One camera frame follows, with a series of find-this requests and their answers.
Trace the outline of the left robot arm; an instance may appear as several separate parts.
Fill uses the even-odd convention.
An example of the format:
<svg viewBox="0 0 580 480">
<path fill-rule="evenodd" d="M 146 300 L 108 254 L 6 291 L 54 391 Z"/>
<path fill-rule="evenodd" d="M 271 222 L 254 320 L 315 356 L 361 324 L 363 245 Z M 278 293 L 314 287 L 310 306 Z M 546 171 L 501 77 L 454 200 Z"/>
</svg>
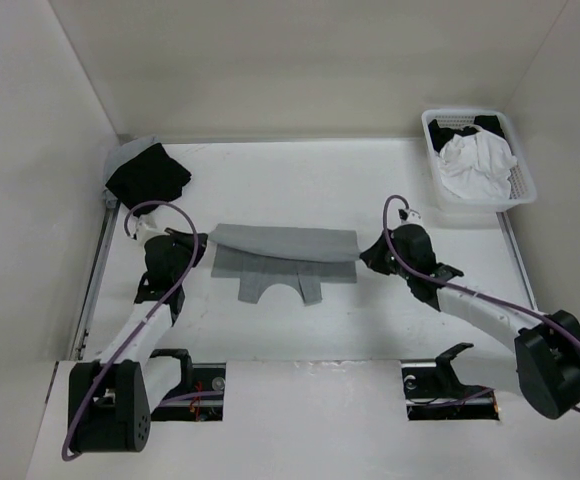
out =
<svg viewBox="0 0 580 480">
<path fill-rule="evenodd" d="M 205 233 L 171 228 L 141 234 L 146 270 L 127 322 L 106 349 L 70 371 L 64 458 L 142 451 L 166 395 L 180 399 L 193 390 L 187 350 L 157 345 L 183 309 L 180 278 L 203 258 L 207 241 Z"/>
</svg>

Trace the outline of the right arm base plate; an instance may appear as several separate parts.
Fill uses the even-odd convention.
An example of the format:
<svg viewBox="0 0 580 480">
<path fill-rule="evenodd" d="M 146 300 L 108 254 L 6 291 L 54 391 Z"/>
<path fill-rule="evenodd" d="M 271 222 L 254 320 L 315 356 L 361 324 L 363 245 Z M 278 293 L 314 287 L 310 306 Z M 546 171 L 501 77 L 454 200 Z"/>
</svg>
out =
<svg viewBox="0 0 580 480">
<path fill-rule="evenodd" d="M 450 365 L 407 361 L 401 373 L 410 421 L 499 420 L 494 391 L 462 384 Z"/>
</svg>

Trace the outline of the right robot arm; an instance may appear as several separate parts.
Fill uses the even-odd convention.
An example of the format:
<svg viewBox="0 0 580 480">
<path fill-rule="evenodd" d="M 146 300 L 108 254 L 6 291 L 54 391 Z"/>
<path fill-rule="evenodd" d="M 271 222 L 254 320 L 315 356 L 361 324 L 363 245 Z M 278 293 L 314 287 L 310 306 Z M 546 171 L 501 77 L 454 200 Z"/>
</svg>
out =
<svg viewBox="0 0 580 480">
<path fill-rule="evenodd" d="M 376 273 L 400 276 L 417 300 L 508 348 L 513 390 L 540 415 L 558 419 L 580 404 L 580 323 L 571 313 L 540 313 L 470 286 L 463 271 L 437 260 L 420 225 L 384 231 L 360 260 Z"/>
</svg>

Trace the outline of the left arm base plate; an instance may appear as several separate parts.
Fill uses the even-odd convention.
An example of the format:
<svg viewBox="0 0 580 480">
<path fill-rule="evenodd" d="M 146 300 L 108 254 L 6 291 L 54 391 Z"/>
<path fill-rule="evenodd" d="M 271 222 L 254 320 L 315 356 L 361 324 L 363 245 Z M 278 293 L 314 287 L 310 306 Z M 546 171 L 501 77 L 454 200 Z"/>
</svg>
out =
<svg viewBox="0 0 580 480">
<path fill-rule="evenodd" d="M 187 366 L 180 382 L 152 411 L 152 422 L 213 422 L 223 419 L 227 365 L 196 363 Z"/>
</svg>

